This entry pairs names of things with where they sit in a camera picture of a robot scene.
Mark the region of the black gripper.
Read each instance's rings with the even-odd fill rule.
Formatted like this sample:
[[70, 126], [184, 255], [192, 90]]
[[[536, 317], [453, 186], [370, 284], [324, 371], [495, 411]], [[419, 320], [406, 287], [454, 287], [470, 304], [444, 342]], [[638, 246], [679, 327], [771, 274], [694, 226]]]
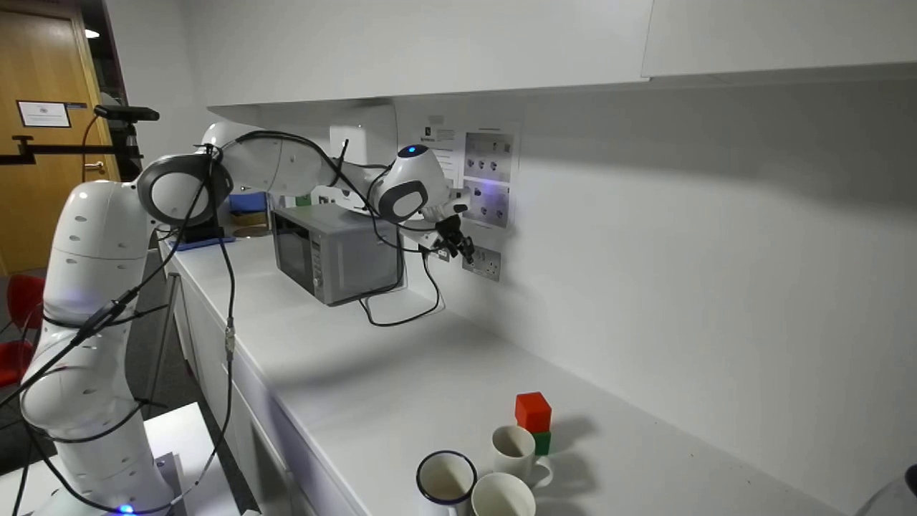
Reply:
[[442, 222], [434, 223], [434, 234], [437, 234], [434, 255], [437, 255], [442, 262], [449, 262], [453, 255], [460, 255], [464, 264], [472, 264], [476, 246], [472, 246], [472, 241], [460, 234], [460, 218], [459, 218], [459, 216], [442, 218]]

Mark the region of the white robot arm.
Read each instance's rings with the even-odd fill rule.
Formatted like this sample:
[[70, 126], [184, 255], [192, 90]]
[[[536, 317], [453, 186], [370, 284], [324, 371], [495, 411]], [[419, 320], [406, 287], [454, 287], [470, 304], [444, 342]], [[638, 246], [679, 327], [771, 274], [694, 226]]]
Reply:
[[66, 497], [55, 516], [171, 516], [184, 494], [152, 456], [141, 404], [125, 384], [125, 340], [149, 284], [155, 226], [188, 234], [260, 176], [227, 155], [260, 140], [260, 126], [217, 120], [197, 149], [152, 160], [133, 180], [70, 191], [55, 231], [37, 354], [19, 384], [22, 418], [58, 451]]

